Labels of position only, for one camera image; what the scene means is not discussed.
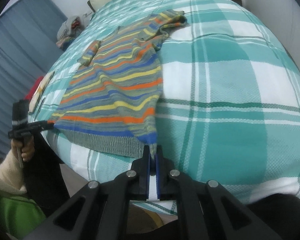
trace sweater sleeve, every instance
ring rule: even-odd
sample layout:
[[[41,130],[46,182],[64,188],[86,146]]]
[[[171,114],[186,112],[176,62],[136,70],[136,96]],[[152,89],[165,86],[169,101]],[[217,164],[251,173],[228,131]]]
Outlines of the sweater sleeve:
[[[12,150],[9,151],[4,161],[0,164],[0,179],[17,190],[23,185],[22,169]]]

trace teal plaid fabric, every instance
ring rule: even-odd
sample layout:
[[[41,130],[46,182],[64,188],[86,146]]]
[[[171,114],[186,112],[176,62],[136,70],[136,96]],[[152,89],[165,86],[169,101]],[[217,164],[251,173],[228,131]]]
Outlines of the teal plaid fabric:
[[[244,203],[277,192],[300,198],[300,72],[271,31],[230,0],[109,2],[51,68],[37,119],[57,109],[92,41],[166,9],[184,11],[188,25],[173,30],[158,52],[163,96],[156,126],[164,155],[193,179],[219,181]],[[111,180],[133,161],[71,144],[63,134],[44,136],[87,180]],[[150,185],[151,201],[138,205],[175,214],[175,203],[156,201],[153,177]]]

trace red cloth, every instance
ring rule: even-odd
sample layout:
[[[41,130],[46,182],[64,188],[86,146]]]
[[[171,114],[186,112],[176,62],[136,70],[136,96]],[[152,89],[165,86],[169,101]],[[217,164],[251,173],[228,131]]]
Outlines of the red cloth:
[[[71,29],[74,29],[76,27],[80,26],[80,22],[78,20],[74,21],[71,25]]]
[[[29,93],[26,95],[25,99],[31,100],[31,98],[32,98],[33,95],[34,95],[34,92],[35,92],[35,91],[37,90],[37,88],[39,87],[40,82],[42,81],[43,78],[44,78],[44,77],[41,76],[41,77],[39,77],[39,78],[35,81],[34,85],[33,85],[32,88],[30,89]]]

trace yellow stripe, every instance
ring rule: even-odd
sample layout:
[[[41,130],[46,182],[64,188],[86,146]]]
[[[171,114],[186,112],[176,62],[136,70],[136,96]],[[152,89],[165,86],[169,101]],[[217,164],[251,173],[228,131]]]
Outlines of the yellow stripe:
[[[130,30],[136,28],[138,25],[143,24],[143,23],[144,23],[144,22],[141,21],[141,22],[138,22],[138,23],[135,23],[135,24],[129,26],[128,28],[124,27],[123,29],[119,29],[119,30],[118,30],[118,33],[130,31]]]
[[[111,110],[111,109],[116,109],[118,108],[119,106],[124,106],[126,108],[129,108],[133,111],[140,111],[147,102],[149,102],[151,99],[153,98],[156,98],[158,99],[159,98],[159,95],[153,95],[153,96],[150,96],[148,98],[146,98],[140,105],[138,106],[132,106],[132,105],[129,105],[128,103],[124,102],[124,101],[115,101],[112,105],[106,105],[106,106],[95,106],[95,107],[92,107],[92,108],[89,108],[89,109],[83,109],[83,110],[73,110],[73,111],[66,111],[66,113],[92,113],[92,112],[95,112],[95,111],[100,111],[100,110]],[[64,114],[52,114],[52,116],[58,116],[58,117],[62,117],[64,116],[66,113]]]
[[[84,74],[86,74],[86,73],[89,73],[89,72],[92,71],[92,70],[93,70],[93,67],[90,68],[89,70],[85,71],[85,72],[82,72],[81,74],[78,74],[78,75],[73,76],[73,78],[80,77],[80,76],[82,76],[82,75],[84,75]]]
[[[68,97],[69,95],[72,95],[72,94],[74,94],[76,92],[79,92],[81,90],[87,90],[89,88],[97,86],[98,84],[101,83],[101,79],[103,77],[107,77],[107,78],[109,78],[110,80],[112,80],[114,82],[120,82],[120,81],[126,81],[126,80],[129,80],[129,79],[132,79],[132,78],[136,78],[136,77],[143,77],[143,76],[147,76],[147,75],[152,75],[152,74],[156,73],[159,70],[161,70],[161,66],[158,66],[155,69],[148,70],[148,71],[145,71],[145,72],[134,73],[134,74],[122,77],[122,78],[115,78],[115,79],[112,79],[112,78],[108,77],[107,75],[102,74],[102,75],[100,75],[99,80],[97,82],[95,82],[93,84],[90,84],[90,85],[87,85],[87,86],[84,86],[84,87],[81,87],[81,88],[77,88],[77,89],[71,91],[68,94],[64,94],[63,98]]]
[[[114,43],[114,42],[117,42],[117,41],[119,41],[119,40],[122,40],[122,39],[124,39],[124,38],[130,37],[130,36],[133,36],[133,35],[135,35],[135,34],[138,34],[138,33],[140,33],[140,31],[138,31],[138,32],[135,32],[135,33],[130,33],[130,34],[128,34],[128,35],[125,35],[125,36],[122,36],[122,37],[120,37],[120,39],[117,39],[117,40],[111,41],[111,42],[107,43],[106,45],[108,46],[108,45],[110,45],[110,44],[112,44],[112,43]]]
[[[104,43],[105,41],[107,41],[107,40],[111,39],[112,37],[114,37],[114,34],[110,34],[110,36],[109,36],[109,37],[106,37],[106,38],[103,40],[103,43]]]
[[[159,13],[159,15],[161,15],[163,18],[166,18],[167,20],[171,20],[171,18],[164,13]]]
[[[135,50],[137,50],[137,49],[141,49],[141,48],[140,48],[140,47],[134,47],[134,48],[132,49],[132,52],[131,52],[131,54],[130,54],[129,56],[121,56],[121,57],[117,57],[117,59],[115,59],[115,60],[113,60],[113,61],[110,61],[110,62],[108,62],[108,63],[106,63],[106,64],[96,63],[96,65],[105,67],[105,66],[109,66],[109,65],[111,65],[111,64],[113,64],[113,63],[118,62],[120,59],[128,59],[128,58],[132,58],[133,53],[134,53]]]
[[[90,56],[90,57],[87,57],[87,56],[82,56],[82,58],[83,58],[83,59],[90,59],[90,58],[91,58],[91,56]]]
[[[127,46],[127,45],[128,45],[128,43],[127,43],[127,44],[120,45],[120,46],[116,46],[116,47],[114,47],[113,49],[108,50],[108,51],[105,52],[105,53],[99,53],[99,54],[97,54],[95,58],[97,58],[97,57],[99,57],[99,56],[107,55],[108,53],[111,53],[113,50],[118,49],[118,48],[121,48],[121,47],[124,47],[124,46]]]
[[[149,32],[147,29],[143,29],[143,31],[144,31],[146,34],[150,35],[150,36],[153,36],[153,35],[156,34],[156,33],[151,33],[151,32]]]

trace folded clothes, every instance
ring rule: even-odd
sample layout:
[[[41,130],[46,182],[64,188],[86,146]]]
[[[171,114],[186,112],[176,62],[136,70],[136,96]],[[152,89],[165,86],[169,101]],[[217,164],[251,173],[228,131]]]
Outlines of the folded clothes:
[[[68,47],[71,45],[72,42],[74,42],[74,40],[74,37],[67,36],[62,38],[60,41],[57,41],[56,45],[58,46],[58,48],[62,49],[63,51],[66,51],[66,49],[68,49]]]
[[[51,116],[54,127],[69,141],[96,151],[139,158],[149,145],[153,157],[155,106],[162,93],[156,50],[168,38],[167,29],[186,24],[183,14],[150,14],[94,41]]]

